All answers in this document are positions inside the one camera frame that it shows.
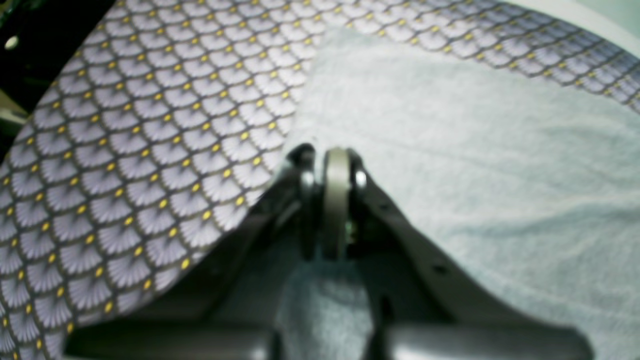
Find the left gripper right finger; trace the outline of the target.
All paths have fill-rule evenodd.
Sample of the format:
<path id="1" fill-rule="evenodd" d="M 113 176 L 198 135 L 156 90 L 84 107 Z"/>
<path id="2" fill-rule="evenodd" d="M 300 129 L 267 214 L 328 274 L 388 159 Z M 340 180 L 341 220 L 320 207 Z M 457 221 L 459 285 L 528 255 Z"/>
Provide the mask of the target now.
<path id="1" fill-rule="evenodd" d="M 325 258 L 354 264 L 372 333 L 364 360 L 592 360 L 575 328 L 499 300 L 408 219 L 351 149 L 324 160 Z"/>

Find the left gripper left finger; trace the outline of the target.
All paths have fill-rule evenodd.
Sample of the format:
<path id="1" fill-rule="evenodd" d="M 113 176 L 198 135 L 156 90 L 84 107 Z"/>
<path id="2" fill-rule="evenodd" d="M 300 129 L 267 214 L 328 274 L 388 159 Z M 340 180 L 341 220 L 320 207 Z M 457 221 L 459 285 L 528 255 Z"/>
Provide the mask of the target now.
<path id="1" fill-rule="evenodd" d="M 316 250 L 309 144 L 235 230 L 153 301 L 69 337 L 66 360 L 279 360 L 275 315 L 288 276 Z"/>

